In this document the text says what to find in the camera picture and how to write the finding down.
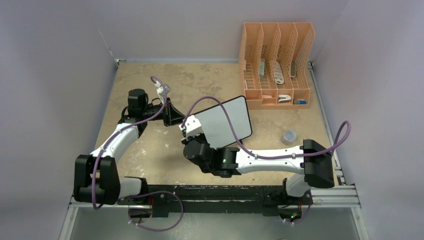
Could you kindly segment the small black-framed whiteboard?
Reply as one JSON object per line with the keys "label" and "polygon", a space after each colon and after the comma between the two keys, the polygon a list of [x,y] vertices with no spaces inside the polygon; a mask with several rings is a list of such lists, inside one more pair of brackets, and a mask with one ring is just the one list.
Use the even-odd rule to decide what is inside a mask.
{"label": "small black-framed whiteboard", "polygon": [[211,148],[223,148],[252,135],[247,100],[240,95],[194,115],[201,123],[207,143]]}

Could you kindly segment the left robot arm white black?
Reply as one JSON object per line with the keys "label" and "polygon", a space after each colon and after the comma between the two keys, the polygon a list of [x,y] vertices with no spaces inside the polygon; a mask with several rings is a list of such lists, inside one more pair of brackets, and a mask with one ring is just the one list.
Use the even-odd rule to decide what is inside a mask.
{"label": "left robot arm white black", "polygon": [[166,97],[168,85],[158,87],[159,104],[149,101],[148,94],[140,88],[128,93],[128,105],[112,135],[88,155],[75,160],[73,197],[77,202],[113,205],[119,199],[130,197],[138,205],[146,203],[149,191],[146,181],[139,177],[120,178],[117,162],[127,149],[140,138],[149,121],[163,121],[166,127],[179,125],[184,115]]}

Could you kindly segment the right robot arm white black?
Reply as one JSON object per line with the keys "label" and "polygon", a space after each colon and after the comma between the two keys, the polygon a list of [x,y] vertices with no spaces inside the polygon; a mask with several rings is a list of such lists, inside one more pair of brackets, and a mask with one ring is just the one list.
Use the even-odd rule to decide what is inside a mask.
{"label": "right robot arm white black", "polygon": [[280,196],[294,203],[311,188],[335,186],[332,153],[312,139],[285,149],[244,150],[241,147],[214,149],[204,136],[183,140],[183,155],[205,174],[231,178],[253,172],[289,172]]}

